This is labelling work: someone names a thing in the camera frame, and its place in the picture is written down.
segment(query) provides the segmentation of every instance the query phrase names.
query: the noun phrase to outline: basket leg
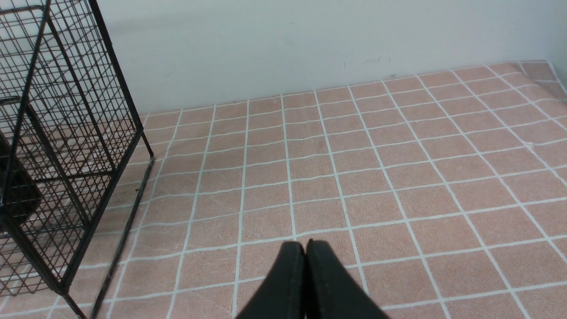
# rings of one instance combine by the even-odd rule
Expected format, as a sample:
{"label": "basket leg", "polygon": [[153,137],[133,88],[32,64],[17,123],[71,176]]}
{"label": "basket leg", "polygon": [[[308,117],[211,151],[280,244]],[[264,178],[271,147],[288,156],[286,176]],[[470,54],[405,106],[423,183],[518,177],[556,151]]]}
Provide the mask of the basket leg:
{"label": "basket leg", "polygon": [[61,295],[61,297],[63,297],[63,299],[65,299],[65,301],[67,302],[67,305],[69,305],[69,307],[71,307],[71,309],[77,315],[78,318],[87,319],[87,316],[84,315],[83,311],[79,308],[79,306],[77,305],[75,300],[73,300],[73,298],[71,298],[68,291],[64,295]]}

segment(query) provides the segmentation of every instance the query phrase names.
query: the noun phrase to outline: black metal frame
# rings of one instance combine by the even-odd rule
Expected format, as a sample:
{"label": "black metal frame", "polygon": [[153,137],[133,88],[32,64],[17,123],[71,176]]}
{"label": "black metal frame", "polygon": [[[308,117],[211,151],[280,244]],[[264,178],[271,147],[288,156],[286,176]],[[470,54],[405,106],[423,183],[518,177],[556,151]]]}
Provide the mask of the black metal frame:
{"label": "black metal frame", "polygon": [[150,156],[95,318],[154,153],[96,0],[26,3],[0,7],[0,137],[11,138],[0,167],[0,295],[49,288],[86,318],[69,288],[140,139]]}

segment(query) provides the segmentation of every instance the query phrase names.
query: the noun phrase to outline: pink tile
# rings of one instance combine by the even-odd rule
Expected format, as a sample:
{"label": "pink tile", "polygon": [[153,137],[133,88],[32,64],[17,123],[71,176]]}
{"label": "pink tile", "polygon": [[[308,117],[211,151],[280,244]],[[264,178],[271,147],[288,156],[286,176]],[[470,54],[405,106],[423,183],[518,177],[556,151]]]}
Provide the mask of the pink tile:
{"label": "pink tile", "polygon": [[141,317],[167,317],[171,296],[159,296],[144,299],[120,300],[112,308],[111,318],[135,319]]}
{"label": "pink tile", "polygon": [[397,166],[386,172],[396,189],[441,183],[441,178],[429,163]]}
{"label": "pink tile", "polygon": [[240,279],[267,275],[281,245],[281,241],[243,245],[240,253]]}
{"label": "pink tile", "polygon": [[414,221],[411,226],[424,254],[480,247],[463,216]]}
{"label": "pink tile", "polygon": [[242,167],[244,165],[244,148],[226,150],[224,152],[208,153],[205,158],[206,170],[211,169],[229,169],[233,167]]}
{"label": "pink tile", "polygon": [[282,113],[272,112],[268,114],[253,115],[249,117],[248,129],[259,129],[282,125]]}
{"label": "pink tile", "polygon": [[306,247],[309,239],[324,240],[328,242],[335,252],[335,255],[337,255],[338,260],[343,265],[353,265],[354,263],[356,263],[356,259],[354,258],[353,244],[350,240],[348,231],[342,230],[338,232],[326,232],[306,235],[299,237],[298,241],[303,245],[303,247]]}
{"label": "pink tile", "polygon": [[502,107],[518,106],[528,103],[528,101],[515,90],[491,93],[479,97],[489,108],[496,109]]}
{"label": "pink tile", "polygon": [[459,83],[459,79],[450,71],[420,75],[426,87]]}
{"label": "pink tile", "polygon": [[246,148],[246,164],[280,161],[285,158],[284,142]]}
{"label": "pink tile", "polygon": [[281,110],[281,99],[279,97],[272,99],[262,99],[250,101],[248,112],[250,115],[270,113]]}
{"label": "pink tile", "polygon": [[313,92],[306,92],[301,94],[288,95],[283,97],[283,108],[297,108],[304,106],[314,106],[315,94]]}
{"label": "pink tile", "polygon": [[350,90],[355,99],[386,94],[384,84],[381,82],[351,86]]}
{"label": "pink tile", "polygon": [[323,126],[321,125],[321,121],[286,125],[286,137],[288,140],[297,140],[321,135],[323,135]]}
{"label": "pink tile", "polygon": [[555,74],[547,62],[522,63],[527,75],[535,81],[556,81]]}
{"label": "pink tile", "polygon": [[390,318],[437,319],[445,316],[443,308],[441,308],[441,304],[427,304],[407,308],[388,309],[384,312],[386,312]]}
{"label": "pink tile", "polygon": [[486,107],[475,97],[446,100],[440,102],[449,115],[457,115],[486,110]]}
{"label": "pink tile", "polygon": [[499,174],[517,173],[544,168],[544,165],[528,149],[503,150],[488,153],[484,158]]}
{"label": "pink tile", "polygon": [[212,136],[209,141],[209,152],[227,150],[244,146],[246,133]]}
{"label": "pink tile", "polygon": [[225,106],[218,106],[215,111],[214,119],[234,119],[236,117],[243,117],[247,114],[247,103],[228,104]]}
{"label": "pink tile", "polygon": [[555,96],[538,85],[520,87],[518,89],[528,100],[535,102],[542,99],[554,99]]}
{"label": "pink tile", "polygon": [[415,137],[406,123],[369,129],[375,146],[413,141]]}
{"label": "pink tile", "polygon": [[258,209],[242,214],[242,240],[256,241],[291,235],[289,206]]}
{"label": "pink tile", "polygon": [[118,297],[136,297],[172,291],[178,265],[178,256],[160,260],[128,262],[120,283]]}
{"label": "pink tile", "polygon": [[198,175],[198,173],[185,173],[160,177],[156,182],[154,197],[194,194],[197,190]]}
{"label": "pink tile", "polygon": [[359,228],[353,230],[353,233],[361,262],[417,255],[417,249],[405,223]]}
{"label": "pink tile", "polygon": [[347,87],[339,87],[331,90],[317,91],[319,103],[333,103],[351,100],[350,91]]}
{"label": "pink tile", "polygon": [[196,110],[183,110],[179,125],[190,123],[201,123],[213,120],[213,108],[199,108]]}
{"label": "pink tile", "polygon": [[431,257],[427,261],[442,296],[454,297],[506,289],[484,251]]}
{"label": "pink tile", "polygon": [[511,63],[493,64],[489,67],[498,75],[506,75],[510,73],[520,72],[519,66],[516,67],[514,64]]}
{"label": "pink tile", "polygon": [[419,259],[366,266],[364,273],[370,297],[380,306],[437,298],[431,280]]}
{"label": "pink tile", "polygon": [[429,92],[437,101],[464,98],[472,95],[467,87],[462,84],[432,87],[429,89]]}
{"label": "pink tile", "polygon": [[338,176],[343,195],[356,195],[389,190],[382,170],[344,173]]}
{"label": "pink tile", "polygon": [[218,192],[241,188],[242,169],[204,171],[201,176],[199,192]]}
{"label": "pink tile", "polygon": [[274,127],[248,132],[248,145],[261,145],[284,140],[284,128]]}
{"label": "pink tile", "polygon": [[514,137],[507,129],[470,133],[467,136],[480,152],[501,150],[523,145],[522,142]]}
{"label": "pink tile", "polygon": [[176,126],[179,121],[179,111],[167,114],[150,115],[144,123],[144,129],[157,129]]}
{"label": "pink tile", "polygon": [[345,198],[350,223],[354,226],[400,220],[402,215],[393,193]]}
{"label": "pink tile", "polygon": [[329,155],[292,159],[289,162],[292,179],[312,178],[333,174],[333,165]]}
{"label": "pink tile", "polygon": [[318,200],[293,205],[298,233],[312,230],[346,227],[345,212],[340,199]]}
{"label": "pink tile", "polygon": [[506,125],[520,125],[545,120],[547,117],[533,105],[503,108],[495,111]]}
{"label": "pink tile", "polygon": [[369,148],[372,145],[365,131],[355,131],[342,133],[339,135],[329,135],[329,145],[333,152],[349,149]]}
{"label": "pink tile", "polygon": [[408,121],[436,119],[438,117],[445,117],[443,110],[437,103],[422,104],[416,106],[409,106],[401,108]]}
{"label": "pink tile", "polygon": [[272,184],[287,181],[285,162],[253,165],[246,167],[246,186]]}
{"label": "pink tile", "polygon": [[354,102],[338,102],[332,104],[321,105],[321,115],[324,119],[328,117],[344,116],[358,114]]}
{"label": "pink tile", "polygon": [[399,107],[433,102],[433,99],[425,90],[392,94],[392,97]]}
{"label": "pink tile", "polygon": [[334,177],[294,181],[291,183],[291,189],[294,202],[338,197],[338,188]]}
{"label": "pink tile", "polygon": [[464,133],[502,127],[502,123],[488,111],[455,116],[453,121]]}
{"label": "pink tile", "polygon": [[398,110],[364,113],[362,114],[362,119],[368,128],[382,127],[404,122],[404,119]]}
{"label": "pink tile", "polygon": [[565,306],[567,286],[549,287],[518,292],[520,301],[532,318],[561,318]]}
{"label": "pink tile", "polygon": [[238,216],[222,216],[215,219],[194,221],[189,233],[187,249],[217,247],[238,241]]}
{"label": "pink tile", "polygon": [[181,267],[179,289],[234,281],[236,248],[186,253]]}
{"label": "pink tile", "polygon": [[470,214],[469,218],[488,246],[541,237],[539,230],[521,208]]}
{"label": "pink tile", "polygon": [[512,192],[521,202],[533,202],[565,196],[567,187],[550,171],[504,177]]}
{"label": "pink tile", "polygon": [[155,257],[179,253],[183,250],[185,235],[187,235],[187,224],[146,226],[138,233],[132,257]]}
{"label": "pink tile", "polygon": [[329,153],[327,141],[324,136],[306,138],[304,140],[288,140],[287,149],[289,158]]}
{"label": "pink tile", "polygon": [[348,150],[333,154],[338,173],[378,168],[378,160],[372,149]]}
{"label": "pink tile", "polygon": [[215,121],[213,123],[213,135],[228,134],[235,132],[246,131],[246,117],[240,117],[238,119],[228,119],[222,121]]}
{"label": "pink tile", "polygon": [[244,192],[244,210],[289,203],[287,184],[248,188]]}
{"label": "pink tile", "polygon": [[189,220],[193,207],[193,195],[153,199],[149,204],[145,225],[151,223],[176,223]]}
{"label": "pink tile", "polygon": [[567,141],[534,146],[536,154],[551,167],[567,164],[566,150]]}
{"label": "pink tile", "polygon": [[467,82],[467,86],[476,95],[504,91],[510,88],[510,86],[506,84],[506,82],[502,81],[499,78]]}
{"label": "pink tile", "polygon": [[415,76],[385,81],[384,84],[390,93],[423,89],[420,80]]}
{"label": "pink tile", "polygon": [[486,66],[460,69],[460,70],[456,70],[455,73],[464,82],[474,81],[479,79],[487,79],[495,76],[494,73],[492,73],[490,69],[488,69]]}
{"label": "pink tile", "polygon": [[325,130],[327,134],[336,134],[362,130],[364,126],[358,115],[350,115],[325,120]]}
{"label": "pink tile", "polygon": [[241,190],[199,195],[194,218],[209,218],[238,213],[241,196]]}
{"label": "pink tile", "polygon": [[474,154],[475,150],[463,136],[434,138],[421,141],[432,159]]}
{"label": "pink tile", "polygon": [[558,236],[567,233],[566,201],[529,205],[526,208],[547,235]]}
{"label": "pink tile", "polygon": [[567,131],[554,121],[544,121],[512,128],[523,141],[546,143],[567,138]]}
{"label": "pink tile", "polygon": [[449,301],[453,319],[521,319],[525,318],[512,295],[502,293],[474,299]]}
{"label": "pink tile", "polygon": [[233,292],[232,285],[181,292],[175,298],[170,318],[229,318],[232,314]]}
{"label": "pink tile", "polygon": [[207,137],[209,135],[210,126],[210,122],[178,126],[174,140]]}
{"label": "pink tile", "polygon": [[465,211],[514,204],[508,190],[496,178],[451,185],[457,200]]}
{"label": "pink tile", "polygon": [[380,111],[396,107],[389,95],[356,100],[356,104],[361,112]]}
{"label": "pink tile", "polygon": [[[173,141],[171,143],[171,146],[167,154],[169,156],[173,156],[173,155],[203,153],[207,146],[208,140],[209,140],[208,138],[204,137],[195,140]],[[155,154],[158,154],[154,146],[152,146],[152,149],[154,150]]]}
{"label": "pink tile", "polygon": [[437,169],[448,182],[493,176],[490,167],[480,156],[466,156],[435,162]]}
{"label": "pink tile", "polygon": [[319,109],[316,106],[303,108],[289,108],[285,110],[286,123],[300,123],[305,121],[318,121]]}
{"label": "pink tile", "polygon": [[441,137],[459,134],[450,119],[423,120],[411,122],[413,131],[418,138]]}
{"label": "pink tile", "polygon": [[459,212],[459,208],[445,186],[430,186],[399,191],[398,196],[408,218]]}
{"label": "pink tile", "polygon": [[567,265],[547,242],[499,247],[490,252],[512,287],[567,280]]}

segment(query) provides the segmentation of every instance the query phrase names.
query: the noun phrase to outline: wire basket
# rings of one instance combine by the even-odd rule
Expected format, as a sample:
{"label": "wire basket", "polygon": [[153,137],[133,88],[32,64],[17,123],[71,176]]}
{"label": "wire basket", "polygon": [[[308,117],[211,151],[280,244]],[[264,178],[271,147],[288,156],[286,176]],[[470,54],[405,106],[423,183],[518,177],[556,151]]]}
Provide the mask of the wire basket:
{"label": "wire basket", "polygon": [[141,137],[96,1],[0,2],[1,296],[68,294]]}

